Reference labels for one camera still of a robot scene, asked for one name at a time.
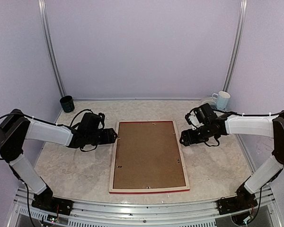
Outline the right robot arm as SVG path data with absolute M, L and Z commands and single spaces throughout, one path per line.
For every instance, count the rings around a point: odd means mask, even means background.
M 190 129 L 181 132 L 179 142 L 185 147 L 208 143 L 221 136 L 237 135 L 252 161 L 264 149 L 257 170 L 236 190 L 233 206 L 237 210 L 251 205 L 255 193 L 275 180 L 284 169 L 284 110 L 278 113 L 245 114 L 212 108 L 209 103 L 195 107 L 185 115 Z

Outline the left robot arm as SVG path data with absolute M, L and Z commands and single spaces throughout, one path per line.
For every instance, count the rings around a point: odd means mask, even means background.
M 84 110 L 80 122 L 56 124 L 24 114 L 19 109 L 0 117 L 0 160 L 5 161 L 13 174 L 34 193 L 34 201 L 46 210 L 53 210 L 57 200 L 45 181 L 25 157 L 23 146 L 27 140 L 43 141 L 80 149 L 86 146 L 115 143 L 117 133 L 105 128 L 105 115 Z

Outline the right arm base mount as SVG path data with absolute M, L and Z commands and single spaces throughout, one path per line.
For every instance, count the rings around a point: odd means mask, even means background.
M 222 197 L 216 201 L 216 204 L 219 214 L 224 215 L 256 207 L 258 202 L 256 198 L 252 198 L 249 201 L 240 201 L 237 196 L 234 196 L 229 198 Z

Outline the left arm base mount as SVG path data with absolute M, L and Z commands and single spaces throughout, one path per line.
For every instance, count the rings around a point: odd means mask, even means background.
M 32 201 L 32 207 L 38 208 L 40 210 L 45 210 L 48 212 L 56 213 L 58 215 L 69 216 L 73 207 L 73 201 L 52 197 L 49 202 L 42 201 L 40 199 L 34 198 Z

